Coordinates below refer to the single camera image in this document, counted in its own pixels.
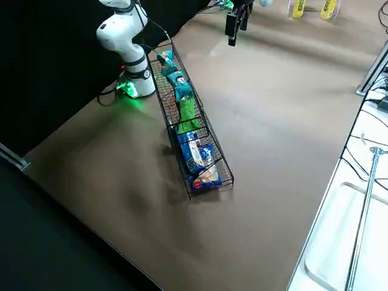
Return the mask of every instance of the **wire basket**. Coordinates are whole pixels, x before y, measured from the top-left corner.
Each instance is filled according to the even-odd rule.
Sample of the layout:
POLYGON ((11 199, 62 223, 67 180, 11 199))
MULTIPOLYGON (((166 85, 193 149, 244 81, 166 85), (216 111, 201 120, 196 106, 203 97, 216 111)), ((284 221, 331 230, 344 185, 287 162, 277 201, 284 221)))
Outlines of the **wire basket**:
POLYGON ((161 53, 165 50, 172 50, 174 63, 178 66, 179 70, 184 73, 186 79, 188 80, 194 92, 195 117, 192 119, 185 120, 183 122, 187 122, 190 120, 197 120, 199 126, 196 130, 192 131, 192 133, 195 134, 196 139, 193 139, 192 141, 196 141, 202 146, 206 144, 211 144, 213 146, 213 162, 209 165, 206 165, 206 167, 204 167, 195 177, 193 177, 191 174, 189 174, 188 168, 186 166, 186 163, 184 162, 184 158, 180 148, 180 144, 185 143, 185 141, 179 142, 179 139, 178 139, 178 135, 182 135, 185 133, 178 134, 176 130, 177 126, 179 126, 179 124, 181 124, 182 121, 179 120, 180 115, 179 115, 178 107, 176 105, 174 89, 170 85, 170 83, 167 82, 166 77, 164 77, 161 74, 162 66, 160 62, 156 59, 156 53, 151 52, 148 55, 148 60, 152 71, 153 80, 155 82, 156 93, 162 109, 164 120, 166 122, 169 138, 170 138, 172 147, 175 151, 176 158, 178 160, 178 164, 181 170, 184 184, 185 184, 187 193, 189 194, 189 198, 191 199, 192 197, 202 194, 204 192, 208 192, 209 190, 220 189, 220 188, 225 189, 225 188, 233 187, 234 176, 230 171, 230 167, 225 159, 224 153, 218 142, 215 132, 210 124, 210 121, 203 109, 203 104, 195 90, 193 82, 191 81, 189 74, 187 73, 186 68, 182 63, 181 58, 179 57, 179 54, 176 51, 176 48, 173 42, 172 41, 163 42, 161 45, 153 49, 158 53, 161 53), (193 180, 196 178, 200 178, 202 175, 205 175, 206 172, 212 167, 216 167, 217 169, 218 176, 221 180, 220 185, 217 185, 208 189, 196 190, 193 187, 193 180))

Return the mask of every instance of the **teal package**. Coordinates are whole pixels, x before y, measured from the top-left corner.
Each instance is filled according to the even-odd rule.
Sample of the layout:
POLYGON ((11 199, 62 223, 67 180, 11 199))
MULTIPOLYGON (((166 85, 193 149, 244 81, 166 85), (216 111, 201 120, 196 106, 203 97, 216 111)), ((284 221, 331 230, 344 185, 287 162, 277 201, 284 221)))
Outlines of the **teal package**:
POLYGON ((158 61, 162 65, 162 75, 167 76, 175 71, 178 71, 178 67, 174 64, 174 56, 172 50, 166 50, 156 56, 158 61))
POLYGON ((169 74, 167 80, 174 88, 176 101, 180 102, 182 99, 194 96, 193 90, 182 71, 169 74))

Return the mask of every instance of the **black curtain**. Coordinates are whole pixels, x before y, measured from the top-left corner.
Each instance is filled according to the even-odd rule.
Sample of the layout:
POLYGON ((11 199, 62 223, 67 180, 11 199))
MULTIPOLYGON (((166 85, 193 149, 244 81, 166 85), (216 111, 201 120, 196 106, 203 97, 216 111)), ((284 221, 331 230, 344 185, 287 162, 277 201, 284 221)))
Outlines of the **black curtain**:
MULTIPOLYGON (((173 36, 209 0, 141 3, 173 36)), ((115 80, 121 60, 96 39, 111 14, 98 0, 2 3, 1 143, 25 155, 115 80)), ((145 36, 148 45, 163 40, 151 23, 145 36)))

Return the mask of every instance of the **metal pole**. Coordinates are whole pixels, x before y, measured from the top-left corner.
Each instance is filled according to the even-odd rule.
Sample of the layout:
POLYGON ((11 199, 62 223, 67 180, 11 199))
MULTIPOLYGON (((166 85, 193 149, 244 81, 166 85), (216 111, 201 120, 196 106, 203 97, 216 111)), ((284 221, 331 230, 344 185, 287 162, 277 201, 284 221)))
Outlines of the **metal pole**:
POLYGON ((373 153, 373 163, 369 174, 368 186, 367 186, 366 194, 364 198, 363 209, 361 211, 361 218, 358 223, 356 240, 355 240, 353 252, 352 252, 352 259, 350 260, 349 271, 347 273, 346 285, 345 285, 346 291, 353 290, 354 281, 355 281, 356 272, 357 272, 358 258, 360 257, 361 244, 363 243, 366 218, 368 215, 370 200, 372 198, 373 184, 375 183, 378 160, 380 155, 385 154, 384 151, 378 147, 372 147, 370 148, 370 151, 373 153))

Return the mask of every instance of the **yellow object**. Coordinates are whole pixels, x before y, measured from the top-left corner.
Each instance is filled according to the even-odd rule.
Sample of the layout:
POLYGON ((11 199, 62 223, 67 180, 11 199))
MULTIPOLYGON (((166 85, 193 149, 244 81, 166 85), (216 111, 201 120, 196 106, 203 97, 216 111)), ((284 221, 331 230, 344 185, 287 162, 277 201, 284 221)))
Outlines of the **yellow object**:
POLYGON ((306 0, 296 0, 296 3, 292 9, 292 17, 293 18, 302 17, 305 3, 306 3, 306 0))
POLYGON ((336 2, 336 0, 326 0, 325 6, 321 10, 321 18, 323 20, 328 20, 332 17, 336 2))

